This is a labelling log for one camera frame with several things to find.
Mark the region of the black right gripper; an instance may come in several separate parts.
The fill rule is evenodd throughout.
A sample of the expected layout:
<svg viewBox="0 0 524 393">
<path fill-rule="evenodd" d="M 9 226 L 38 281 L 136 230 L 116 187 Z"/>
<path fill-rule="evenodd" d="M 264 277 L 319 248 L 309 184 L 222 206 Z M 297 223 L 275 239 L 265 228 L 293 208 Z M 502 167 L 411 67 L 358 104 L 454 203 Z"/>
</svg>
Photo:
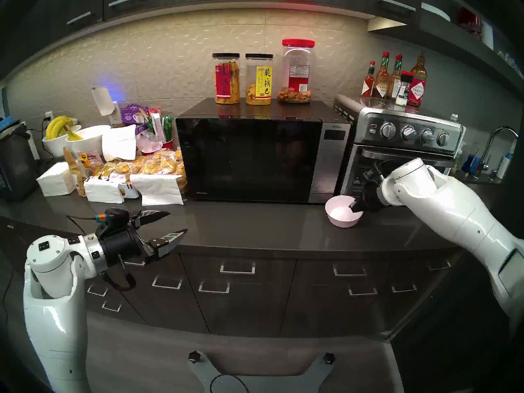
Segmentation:
<svg viewBox="0 0 524 393">
<path fill-rule="evenodd" d="M 350 205 L 352 212 L 378 212 L 383 209 L 384 204 L 378 194 L 380 190 L 381 186 L 379 183 L 375 181 L 366 183 L 360 199 Z"/>
</svg>

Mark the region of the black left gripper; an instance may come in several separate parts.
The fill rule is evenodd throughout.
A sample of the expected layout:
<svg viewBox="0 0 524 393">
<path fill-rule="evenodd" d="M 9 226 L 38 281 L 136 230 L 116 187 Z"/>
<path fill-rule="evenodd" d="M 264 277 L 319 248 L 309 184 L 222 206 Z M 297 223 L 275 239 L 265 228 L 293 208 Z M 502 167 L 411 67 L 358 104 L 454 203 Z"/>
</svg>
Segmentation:
<svg viewBox="0 0 524 393">
<path fill-rule="evenodd" d="M 107 269 L 133 257 L 142 257 L 145 264 L 161 260 L 171 254 L 187 233 L 187 228 L 152 238 L 146 243 L 137 233 L 141 226 L 159 221 L 170 212 L 158 210 L 136 210 L 129 212 L 126 224 L 98 224 L 98 242 L 101 245 Z"/>
</svg>

